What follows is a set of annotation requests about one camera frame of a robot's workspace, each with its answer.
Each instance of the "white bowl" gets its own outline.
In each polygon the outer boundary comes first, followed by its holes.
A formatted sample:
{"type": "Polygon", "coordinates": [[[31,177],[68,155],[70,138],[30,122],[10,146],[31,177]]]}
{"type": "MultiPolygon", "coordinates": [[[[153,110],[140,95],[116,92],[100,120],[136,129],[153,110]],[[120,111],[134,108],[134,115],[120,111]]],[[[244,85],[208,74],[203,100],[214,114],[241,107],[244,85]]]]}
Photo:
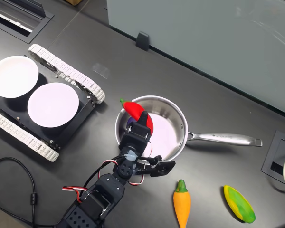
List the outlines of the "white bowl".
{"type": "Polygon", "coordinates": [[[20,97],[38,81],[36,63],[25,56],[11,56],[0,61],[0,96],[20,97]]]}
{"type": "Polygon", "coordinates": [[[48,83],[33,92],[28,100],[28,114],[42,127],[59,127],[77,113],[79,98],[76,91],[63,83],[48,83]]]}

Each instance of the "red bell pepper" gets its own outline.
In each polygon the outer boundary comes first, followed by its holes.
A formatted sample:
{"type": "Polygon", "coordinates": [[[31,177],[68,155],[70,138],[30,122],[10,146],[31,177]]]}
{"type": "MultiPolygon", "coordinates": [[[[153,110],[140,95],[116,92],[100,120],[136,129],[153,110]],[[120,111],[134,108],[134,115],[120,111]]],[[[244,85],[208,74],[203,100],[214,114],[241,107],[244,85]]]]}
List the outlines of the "red bell pepper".
{"type": "MultiPolygon", "coordinates": [[[[130,116],[132,116],[136,121],[138,121],[143,111],[145,111],[145,109],[136,102],[125,101],[122,98],[120,98],[119,101],[122,103],[122,106],[125,109],[125,111],[128,114],[130,114],[130,116]]],[[[148,119],[147,119],[147,127],[151,130],[151,135],[152,135],[153,134],[153,121],[149,114],[148,114],[148,119]]]]}

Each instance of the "robotic arm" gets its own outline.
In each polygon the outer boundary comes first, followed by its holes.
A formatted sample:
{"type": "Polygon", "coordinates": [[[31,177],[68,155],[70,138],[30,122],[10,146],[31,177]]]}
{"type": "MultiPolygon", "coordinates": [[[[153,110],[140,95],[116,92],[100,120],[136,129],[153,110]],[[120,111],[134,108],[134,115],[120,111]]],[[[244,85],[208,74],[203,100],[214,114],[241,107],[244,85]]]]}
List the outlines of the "robotic arm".
{"type": "Polygon", "coordinates": [[[79,203],[75,201],[67,210],[56,228],[101,228],[106,216],[124,196],[125,184],[133,175],[150,174],[151,177],[167,175],[175,162],[161,162],[161,156],[143,158],[142,154],[150,140],[147,127],[148,113],[144,111],[137,122],[132,122],[120,142],[121,158],[113,174],[102,175],[85,191],[79,203]],[[147,160],[149,166],[142,167],[138,160],[147,160]]]}

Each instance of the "stainless steel saucepan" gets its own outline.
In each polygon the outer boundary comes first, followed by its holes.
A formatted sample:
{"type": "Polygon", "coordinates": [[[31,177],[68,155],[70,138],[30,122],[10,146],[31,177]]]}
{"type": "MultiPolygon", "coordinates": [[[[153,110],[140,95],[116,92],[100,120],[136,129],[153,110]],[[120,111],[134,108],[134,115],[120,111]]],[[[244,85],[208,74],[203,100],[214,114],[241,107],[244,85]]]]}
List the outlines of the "stainless steel saucepan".
{"type": "MultiPolygon", "coordinates": [[[[183,150],[187,141],[205,140],[238,146],[262,146],[262,140],[250,136],[228,133],[192,133],[182,111],[176,104],[160,96],[142,96],[133,100],[140,104],[153,121],[153,135],[150,138],[153,147],[151,157],[162,156],[163,161],[171,161],[183,150]]],[[[130,115],[122,109],[115,123],[115,136],[118,144],[122,138],[130,115]]],[[[143,157],[149,157],[151,145],[148,145],[143,157]]]]}

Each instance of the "black table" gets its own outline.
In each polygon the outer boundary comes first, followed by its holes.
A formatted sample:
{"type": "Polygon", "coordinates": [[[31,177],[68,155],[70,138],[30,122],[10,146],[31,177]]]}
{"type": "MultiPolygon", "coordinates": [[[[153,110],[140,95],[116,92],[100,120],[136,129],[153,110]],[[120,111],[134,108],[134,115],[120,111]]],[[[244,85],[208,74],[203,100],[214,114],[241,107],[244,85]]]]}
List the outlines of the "black table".
{"type": "MultiPolygon", "coordinates": [[[[285,133],[284,117],[153,51],[140,50],[133,41],[103,25],[105,17],[95,16],[99,1],[84,1],[78,8],[58,0],[42,3],[55,16],[32,44],[42,45],[89,75],[105,91],[106,99],[55,163],[0,129],[0,158],[19,159],[35,179],[38,223],[55,224],[75,199],[73,193],[62,191],[62,186],[83,185],[102,161],[118,154],[114,124],[121,110],[119,98],[159,95],[179,106],[190,131],[245,134],[262,139],[264,145],[258,148],[189,142],[168,176],[147,177],[139,187],[127,186],[124,198],[107,218],[106,227],[178,227],[172,194],[179,179],[186,181],[191,193],[187,227],[247,226],[226,209],[221,196],[224,185],[240,191],[252,205],[256,221],[249,227],[285,227],[285,193],[281,193],[285,185],[261,172],[275,131],[285,133]],[[107,79],[92,70],[95,64],[110,70],[107,79]]],[[[27,54],[29,46],[0,30],[0,60],[27,54]]],[[[38,67],[41,73],[46,71],[38,67]]],[[[11,162],[0,166],[1,206],[30,219],[30,193],[29,178],[20,167],[11,162]]]]}

